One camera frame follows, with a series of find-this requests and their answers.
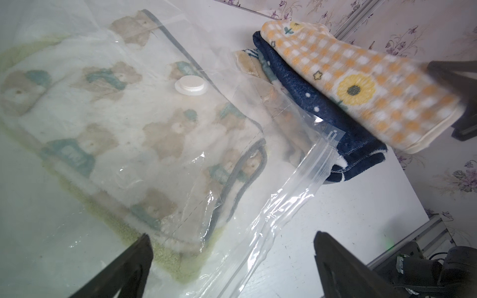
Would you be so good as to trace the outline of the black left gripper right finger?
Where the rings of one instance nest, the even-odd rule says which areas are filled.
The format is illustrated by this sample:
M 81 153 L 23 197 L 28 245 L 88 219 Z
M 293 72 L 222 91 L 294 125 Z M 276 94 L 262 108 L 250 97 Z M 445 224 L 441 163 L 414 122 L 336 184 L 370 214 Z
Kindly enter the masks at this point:
M 325 298 L 405 297 L 328 233 L 316 233 L 314 249 Z

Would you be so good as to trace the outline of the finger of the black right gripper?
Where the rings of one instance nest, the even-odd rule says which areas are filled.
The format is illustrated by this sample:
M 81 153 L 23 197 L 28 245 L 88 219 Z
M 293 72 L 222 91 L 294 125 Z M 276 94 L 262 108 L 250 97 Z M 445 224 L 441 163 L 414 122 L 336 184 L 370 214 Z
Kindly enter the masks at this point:
M 477 79 L 463 73 L 477 74 L 477 61 L 433 61 L 427 65 L 428 73 L 452 87 L 472 104 L 477 103 Z
M 477 136 L 477 113 L 463 115 L 452 125 L 452 137 L 461 142 Z

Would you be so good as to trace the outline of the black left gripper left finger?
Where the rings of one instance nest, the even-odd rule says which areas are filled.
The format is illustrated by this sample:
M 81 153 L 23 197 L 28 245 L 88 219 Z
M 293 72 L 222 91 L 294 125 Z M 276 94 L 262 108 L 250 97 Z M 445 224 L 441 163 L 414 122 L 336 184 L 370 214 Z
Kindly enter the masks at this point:
M 72 297 L 141 298 L 153 258 L 150 237 L 144 233 Z

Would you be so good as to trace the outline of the orange checked sunflower blanket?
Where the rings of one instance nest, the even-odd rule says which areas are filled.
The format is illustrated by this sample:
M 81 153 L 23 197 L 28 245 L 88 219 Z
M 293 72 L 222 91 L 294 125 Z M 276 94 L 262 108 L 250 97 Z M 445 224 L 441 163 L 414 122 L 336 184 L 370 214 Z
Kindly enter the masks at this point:
M 398 150 L 427 148 L 465 111 L 463 100 L 421 64 L 340 41 L 322 24 L 269 21 L 260 36 L 315 89 Z

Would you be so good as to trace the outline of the navy star pattern blanket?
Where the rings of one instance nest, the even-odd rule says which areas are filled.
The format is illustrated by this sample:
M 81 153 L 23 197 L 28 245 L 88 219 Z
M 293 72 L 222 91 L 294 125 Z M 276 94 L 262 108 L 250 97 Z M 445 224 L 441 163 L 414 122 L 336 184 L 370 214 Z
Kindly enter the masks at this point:
M 337 145 L 339 157 L 327 182 L 351 180 L 386 160 L 387 146 L 297 74 L 262 38 L 260 32 L 253 34 L 253 43 L 263 71 L 272 83 L 283 87 L 301 109 L 344 133 Z

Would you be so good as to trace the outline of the clear plastic vacuum bag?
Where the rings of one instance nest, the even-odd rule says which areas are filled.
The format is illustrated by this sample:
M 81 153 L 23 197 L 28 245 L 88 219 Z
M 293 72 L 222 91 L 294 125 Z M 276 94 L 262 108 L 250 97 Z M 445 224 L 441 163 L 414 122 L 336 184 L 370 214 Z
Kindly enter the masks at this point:
M 169 1 L 1 2 L 1 296 L 86 297 L 124 251 L 145 298 L 237 298 L 340 131 Z

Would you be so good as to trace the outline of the beige blanket with orange pattern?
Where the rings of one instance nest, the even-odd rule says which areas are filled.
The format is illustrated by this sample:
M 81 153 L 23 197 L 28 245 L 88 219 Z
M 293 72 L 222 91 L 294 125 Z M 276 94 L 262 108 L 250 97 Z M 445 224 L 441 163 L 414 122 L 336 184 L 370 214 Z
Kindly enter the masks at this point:
M 234 52 L 234 57 L 238 68 L 242 72 L 270 82 L 263 71 L 262 64 L 259 60 L 259 53 L 258 49 L 245 49 Z

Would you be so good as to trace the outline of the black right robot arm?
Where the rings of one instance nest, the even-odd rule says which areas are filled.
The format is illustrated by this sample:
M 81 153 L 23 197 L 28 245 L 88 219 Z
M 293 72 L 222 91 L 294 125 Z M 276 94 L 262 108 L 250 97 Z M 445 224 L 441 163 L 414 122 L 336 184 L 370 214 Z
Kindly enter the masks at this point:
M 378 272 L 412 298 L 477 295 L 477 64 L 431 62 L 431 75 L 463 96 L 467 109 L 422 153 L 396 156 L 429 216 Z

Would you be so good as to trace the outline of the light green fleece blanket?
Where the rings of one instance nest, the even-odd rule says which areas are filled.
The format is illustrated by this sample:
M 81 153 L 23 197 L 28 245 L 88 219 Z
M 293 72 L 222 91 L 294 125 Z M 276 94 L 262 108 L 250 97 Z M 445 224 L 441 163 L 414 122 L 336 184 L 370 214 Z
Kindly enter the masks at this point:
M 28 45 L 70 36 L 43 37 L 1 52 L 1 73 L 27 56 Z M 58 163 L 40 153 L 39 143 L 1 119 L 1 269 L 18 266 L 10 284 L 66 282 L 99 268 L 144 230 L 119 217 L 122 210 L 92 184 L 76 184 Z M 154 260 L 180 283 L 195 279 L 223 227 L 200 252 L 179 253 L 150 236 Z

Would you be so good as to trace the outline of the white vacuum bag valve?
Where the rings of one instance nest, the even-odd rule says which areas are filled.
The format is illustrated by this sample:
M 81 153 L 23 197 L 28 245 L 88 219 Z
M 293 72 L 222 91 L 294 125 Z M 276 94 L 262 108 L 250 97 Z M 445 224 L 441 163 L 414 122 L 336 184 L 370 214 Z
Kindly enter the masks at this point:
M 177 92 L 187 96 L 201 96 L 207 92 L 207 82 L 196 75 L 186 75 L 175 83 Z

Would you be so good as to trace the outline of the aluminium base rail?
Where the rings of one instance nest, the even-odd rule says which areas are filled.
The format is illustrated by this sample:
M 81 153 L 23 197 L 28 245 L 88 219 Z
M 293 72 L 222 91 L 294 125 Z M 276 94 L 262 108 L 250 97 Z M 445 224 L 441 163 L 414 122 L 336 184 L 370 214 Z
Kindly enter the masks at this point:
M 368 267 L 375 269 L 410 242 L 417 243 L 417 248 L 420 249 L 423 257 L 426 259 L 429 259 L 436 253 L 447 252 L 452 247 L 457 246 L 441 215 L 433 214 L 427 223 L 397 244 L 392 245 L 388 250 L 371 261 Z

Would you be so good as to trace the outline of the aluminium frame post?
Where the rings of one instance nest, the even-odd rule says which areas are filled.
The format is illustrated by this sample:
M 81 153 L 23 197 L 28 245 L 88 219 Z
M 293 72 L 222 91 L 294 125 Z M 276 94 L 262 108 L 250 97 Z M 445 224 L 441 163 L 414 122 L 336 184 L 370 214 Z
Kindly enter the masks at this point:
M 356 9 L 349 18 L 336 30 L 334 37 L 338 40 L 344 40 L 352 32 L 354 32 L 358 27 L 370 17 L 379 6 L 381 6 L 383 0 L 366 0 L 359 1 L 360 7 Z

